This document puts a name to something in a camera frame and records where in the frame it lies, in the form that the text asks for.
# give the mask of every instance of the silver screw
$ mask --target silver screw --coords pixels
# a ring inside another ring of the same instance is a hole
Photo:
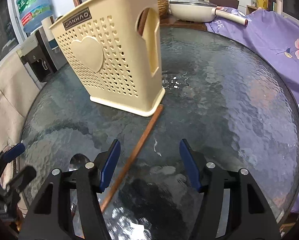
[[[52,174],[54,176],[56,176],[56,175],[60,174],[60,170],[59,169],[54,169],[54,170],[52,170]]]
[[[208,167],[210,169],[214,169],[215,168],[215,163],[213,163],[213,162],[206,163],[206,167]]]
[[[93,162],[89,162],[89,163],[85,164],[85,168],[87,168],[87,169],[91,169],[93,167],[94,167],[94,163]]]
[[[248,170],[247,170],[247,169],[241,169],[241,173],[242,173],[243,175],[247,175],[247,174],[248,174]]]

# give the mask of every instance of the pan handle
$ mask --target pan handle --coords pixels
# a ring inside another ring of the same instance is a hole
[[[242,18],[240,16],[237,16],[235,14],[224,12],[224,11],[219,10],[219,9],[215,10],[215,15],[226,18],[226,19],[234,21],[234,22],[237,22],[237,23],[239,23],[241,25],[244,25],[244,26],[248,25],[248,20],[247,19],[244,19],[244,18]]]

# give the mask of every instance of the blue water bottle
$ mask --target blue water bottle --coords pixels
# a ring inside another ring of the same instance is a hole
[[[16,3],[26,33],[33,32],[43,19],[52,15],[49,0],[16,0]]]

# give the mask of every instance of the round table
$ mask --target round table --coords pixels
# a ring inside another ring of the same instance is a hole
[[[146,239],[189,237],[203,194],[184,170],[182,138],[224,169],[247,168],[279,221],[299,189],[299,110],[291,92],[267,62],[235,41],[191,29],[160,32],[164,110],[103,214],[112,238],[130,239],[133,223],[144,225]],[[91,102],[64,66],[40,92],[24,126],[20,166],[37,170],[25,199],[31,203],[53,168],[67,171],[74,154],[94,160],[117,138],[115,179],[149,120]],[[98,195],[100,202],[107,191]],[[224,191],[218,236],[226,227],[228,199]]]

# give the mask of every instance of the heart-shaped emblem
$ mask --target heart-shaped emblem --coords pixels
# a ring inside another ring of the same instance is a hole
[[[94,72],[98,72],[104,61],[102,45],[95,37],[86,36],[82,41],[74,40],[71,44],[74,57]]]

